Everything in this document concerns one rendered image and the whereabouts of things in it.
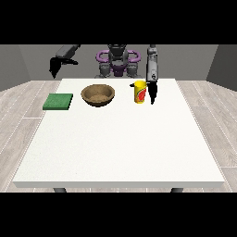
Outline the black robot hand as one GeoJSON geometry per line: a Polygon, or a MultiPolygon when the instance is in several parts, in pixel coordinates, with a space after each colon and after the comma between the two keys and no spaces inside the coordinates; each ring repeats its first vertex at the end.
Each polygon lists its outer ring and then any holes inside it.
{"type": "Polygon", "coordinates": [[[78,62],[73,60],[73,59],[68,59],[68,58],[63,58],[63,57],[52,57],[50,59],[50,69],[49,71],[51,72],[53,78],[56,77],[57,73],[61,69],[62,65],[78,65],[78,62]]]}
{"type": "Polygon", "coordinates": [[[149,94],[151,99],[151,104],[155,102],[157,95],[157,84],[155,82],[146,82],[146,94],[149,94]]]}

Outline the green square pad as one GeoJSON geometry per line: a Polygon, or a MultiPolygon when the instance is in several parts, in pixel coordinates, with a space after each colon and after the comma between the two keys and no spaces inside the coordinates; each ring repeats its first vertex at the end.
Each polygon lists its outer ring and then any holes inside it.
{"type": "Polygon", "coordinates": [[[68,110],[73,94],[49,94],[44,102],[43,110],[68,110]]]}

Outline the brown wooden bowl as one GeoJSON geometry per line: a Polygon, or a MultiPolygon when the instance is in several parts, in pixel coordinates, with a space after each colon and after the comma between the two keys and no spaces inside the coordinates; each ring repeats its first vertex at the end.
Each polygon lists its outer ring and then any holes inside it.
{"type": "Polygon", "coordinates": [[[115,90],[107,84],[92,84],[81,91],[82,99],[90,106],[108,105],[115,96],[115,90]]]}

